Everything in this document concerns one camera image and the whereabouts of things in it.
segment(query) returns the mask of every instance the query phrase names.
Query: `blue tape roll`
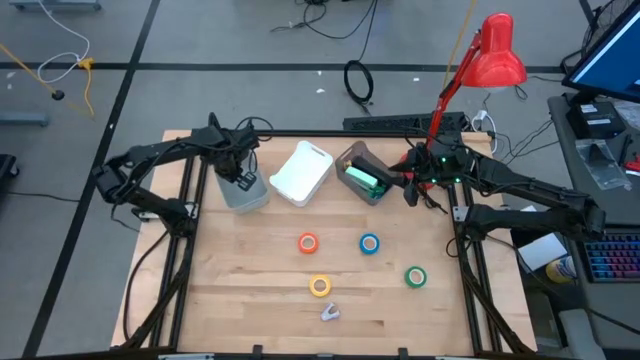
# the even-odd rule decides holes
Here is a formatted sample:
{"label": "blue tape roll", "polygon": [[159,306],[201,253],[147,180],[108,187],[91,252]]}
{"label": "blue tape roll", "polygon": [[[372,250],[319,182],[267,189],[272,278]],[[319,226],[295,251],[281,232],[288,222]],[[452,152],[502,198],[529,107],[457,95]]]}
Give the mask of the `blue tape roll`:
{"label": "blue tape roll", "polygon": [[[373,239],[376,242],[376,244],[372,248],[368,248],[365,245],[365,240],[367,239]],[[376,252],[378,252],[379,248],[380,248],[380,239],[378,239],[376,234],[367,233],[362,235],[362,237],[360,238],[360,250],[362,250],[362,252],[365,253],[366,255],[375,254]]]}

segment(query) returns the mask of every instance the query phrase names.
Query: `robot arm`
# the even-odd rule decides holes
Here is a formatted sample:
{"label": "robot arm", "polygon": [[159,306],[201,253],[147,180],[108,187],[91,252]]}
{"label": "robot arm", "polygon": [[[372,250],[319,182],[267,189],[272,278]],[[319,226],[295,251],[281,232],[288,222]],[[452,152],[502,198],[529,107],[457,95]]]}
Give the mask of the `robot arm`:
{"label": "robot arm", "polygon": [[545,212],[496,210],[476,204],[454,209],[454,219],[472,239],[483,239],[497,228],[559,232],[580,241],[597,240],[604,234],[605,213],[588,194],[516,174],[464,146],[459,136],[440,136],[430,149],[419,143],[404,162],[390,170],[414,174],[404,184],[409,205],[415,206],[420,184],[465,182],[483,196],[507,193],[549,207]]}
{"label": "robot arm", "polygon": [[140,187],[143,178],[155,166],[199,155],[211,164],[220,177],[238,182],[247,190],[253,181],[242,176],[241,163],[259,146],[251,122],[242,129],[222,128],[213,113],[209,126],[194,130],[191,136],[157,144],[134,146],[125,154],[92,169],[96,187],[109,204],[130,203],[140,210],[158,215],[172,235],[185,236],[193,231],[193,222],[185,204],[178,199],[163,199]]}

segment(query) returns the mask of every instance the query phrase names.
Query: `white plastic bin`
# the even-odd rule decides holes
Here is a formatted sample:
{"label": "white plastic bin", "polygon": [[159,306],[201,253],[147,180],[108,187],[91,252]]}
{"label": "white plastic bin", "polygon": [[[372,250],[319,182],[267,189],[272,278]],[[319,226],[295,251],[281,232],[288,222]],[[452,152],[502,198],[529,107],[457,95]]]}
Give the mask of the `white plastic bin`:
{"label": "white plastic bin", "polygon": [[333,157],[308,141],[300,141],[296,151],[269,182],[278,194],[303,207],[329,175]]}

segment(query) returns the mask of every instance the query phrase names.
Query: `yellow tape roll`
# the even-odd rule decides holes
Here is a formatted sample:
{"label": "yellow tape roll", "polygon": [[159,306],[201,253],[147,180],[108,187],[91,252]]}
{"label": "yellow tape roll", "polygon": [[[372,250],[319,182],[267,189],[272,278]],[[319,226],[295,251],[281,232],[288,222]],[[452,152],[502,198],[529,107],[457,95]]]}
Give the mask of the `yellow tape roll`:
{"label": "yellow tape roll", "polygon": [[[324,282],[324,290],[316,290],[316,283],[318,281]],[[329,277],[327,277],[327,275],[313,275],[311,277],[311,281],[309,281],[309,290],[311,290],[311,293],[316,297],[327,296],[327,294],[329,294],[329,291],[331,291],[331,281],[329,280]]]}

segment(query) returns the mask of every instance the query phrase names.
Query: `gray plastic container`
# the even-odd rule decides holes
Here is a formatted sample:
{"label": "gray plastic container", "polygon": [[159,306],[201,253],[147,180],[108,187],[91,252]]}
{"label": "gray plastic container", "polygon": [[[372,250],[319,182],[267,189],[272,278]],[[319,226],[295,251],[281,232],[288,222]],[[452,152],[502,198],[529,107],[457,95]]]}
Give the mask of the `gray plastic container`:
{"label": "gray plastic container", "polygon": [[[242,168],[245,169],[242,175],[245,175],[249,169],[249,158],[242,162]],[[269,203],[269,190],[260,173],[260,169],[257,169],[255,175],[256,182],[248,191],[244,191],[238,187],[237,183],[232,184],[216,174],[224,202],[236,214],[245,214]]]}
{"label": "gray plastic container", "polygon": [[355,181],[353,181],[349,177],[349,175],[347,175],[344,172],[344,162],[353,160],[357,156],[360,156],[363,159],[367,160],[369,163],[374,165],[376,168],[378,168],[379,170],[381,170],[391,178],[398,176],[398,174],[387,170],[388,166],[385,163],[383,163],[382,160],[378,159],[375,155],[373,155],[371,151],[369,151],[364,141],[356,141],[347,150],[345,150],[345,152],[343,152],[342,155],[338,156],[338,158],[335,161],[336,175],[338,176],[338,179],[340,179],[340,181],[342,181],[345,185],[347,185],[347,187],[351,189],[351,191],[356,193],[356,195],[358,195],[358,197],[362,199],[364,202],[366,202],[371,206],[375,206],[389,192],[389,190],[391,189],[391,184],[389,184],[387,191],[385,191],[385,193],[380,197],[380,199],[372,199],[371,197],[369,197],[367,192],[363,188],[361,188],[358,184],[356,184]]}

